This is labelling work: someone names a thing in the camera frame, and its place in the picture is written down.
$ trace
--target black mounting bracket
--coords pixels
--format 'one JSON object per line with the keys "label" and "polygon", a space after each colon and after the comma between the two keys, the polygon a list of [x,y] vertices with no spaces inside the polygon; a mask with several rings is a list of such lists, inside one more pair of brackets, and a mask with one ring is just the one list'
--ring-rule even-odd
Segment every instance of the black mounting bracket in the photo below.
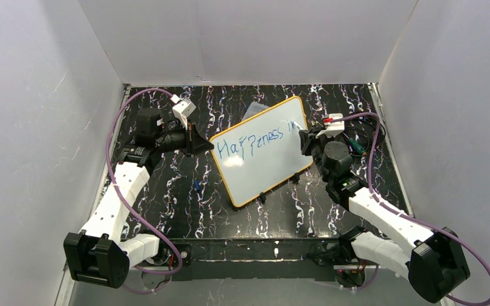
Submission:
{"label": "black mounting bracket", "polygon": [[155,166],[161,160],[160,154],[155,154],[155,148],[138,147],[136,145],[126,145],[117,157],[118,163],[129,162],[137,163],[138,167],[146,168],[149,175],[153,174]]}
{"label": "black mounting bracket", "polygon": [[258,199],[260,199],[262,204],[264,204],[265,203],[265,193],[260,193],[260,195],[258,196]]}
{"label": "black mounting bracket", "polygon": [[310,250],[306,256],[319,266],[349,265],[356,260],[356,254],[350,243],[366,231],[367,229],[356,226],[335,241],[315,245],[315,249]]}
{"label": "black mounting bracket", "polygon": [[292,180],[292,182],[294,182],[294,184],[297,184],[299,182],[299,173],[294,173],[294,175],[292,175],[290,179]]}

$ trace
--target blue marker writing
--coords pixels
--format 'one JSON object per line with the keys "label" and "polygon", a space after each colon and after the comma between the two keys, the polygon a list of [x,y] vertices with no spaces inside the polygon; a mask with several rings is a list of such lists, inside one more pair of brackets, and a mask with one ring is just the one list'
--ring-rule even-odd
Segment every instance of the blue marker writing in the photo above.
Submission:
{"label": "blue marker writing", "polygon": [[279,135],[275,135],[275,133],[273,133],[275,131],[277,131],[277,130],[274,129],[273,131],[267,133],[268,140],[277,140],[279,138]]}
{"label": "blue marker writing", "polygon": [[254,153],[253,153],[253,145],[255,144],[256,136],[255,135],[249,136],[249,137],[247,137],[247,140],[250,140],[251,137],[254,137],[253,141],[251,142],[251,156],[254,156]]}
{"label": "blue marker writing", "polygon": [[239,147],[241,148],[241,159],[243,159],[243,160],[245,160],[245,150],[243,150],[243,143],[245,142],[246,139],[247,139],[247,137],[244,137],[244,136],[241,136],[239,138]]}
{"label": "blue marker writing", "polygon": [[239,153],[239,150],[237,149],[237,145],[235,143],[230,146],[230,150],[232,151],[232,153]]}
{"label": "blue marker writing", "polygon": [[219,150],[219,157],[220,158],[223,158],[222,152],[224,151],[225,148],[226,148],[227,156],[230,156],[230,152],[228,151],[228,144],[226,143],[226,140],[224,142],[225,142],[225,144],[223,145],[222,148],[219,146],[219,142],[217,142],[217,150]]}

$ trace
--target white bracket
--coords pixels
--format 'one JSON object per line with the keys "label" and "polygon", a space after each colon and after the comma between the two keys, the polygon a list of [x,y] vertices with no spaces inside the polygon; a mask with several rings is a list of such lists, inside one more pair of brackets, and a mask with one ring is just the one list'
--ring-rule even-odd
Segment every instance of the white bracket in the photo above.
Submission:
{"label": "white bracket", "polygon": [[[329,119],[341,119],[343,118],[342,113],[330,113]],[[324,126],[326,129],[321,130],[316,134],[316,138],[320,137],[320,135],[325,135],[328,138],[332,138],[342,133],[345,130],[345,122],[337,121],[337,122],[324,122]]]}
{"label": "white bracket", "polygon": [[196,109],[196,106],[191,101],[181,99],[176,95],[173,95],[170,99],[175,103],[174,107],[172,107],[174,116],[181,121],[181,125],[187,130],[189,128],[187,117]]}
{"label": "white bracket", "polygon": [[134,238],[121,242],[119,247],[127,253],[129,269],[146,258],[157,255],[160,239],[155,235],[137,234]]}

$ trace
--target marker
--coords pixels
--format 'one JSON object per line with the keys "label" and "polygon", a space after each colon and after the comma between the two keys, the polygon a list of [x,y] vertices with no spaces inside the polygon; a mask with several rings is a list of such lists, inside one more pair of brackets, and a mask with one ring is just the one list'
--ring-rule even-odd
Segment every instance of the marker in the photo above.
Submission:
{"label": "marker", "polygon": [[197,180],[194,181],[194,184],[195,184],[195,191],[197,193],[199,193],[201,191],[201,188],[200,188],[200,183],[198,183]]}

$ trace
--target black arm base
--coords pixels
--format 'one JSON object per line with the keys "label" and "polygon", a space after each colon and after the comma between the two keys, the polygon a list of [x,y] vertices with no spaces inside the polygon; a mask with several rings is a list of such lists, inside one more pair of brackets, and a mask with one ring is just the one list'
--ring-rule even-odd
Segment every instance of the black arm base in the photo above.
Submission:
{"label": "black arm base", "polygon": [[[457,236],[449,228],[443,230]],[[407,266],[412,288],[431,303],[440,301],[470,277],[461,245],[437,232],[425,242],[417,242]]]}
{"label": "black arm base", "polygon": [[63,247],[73,280],[111,288],[123,285],[129,259],[113,240],[68,233]]}

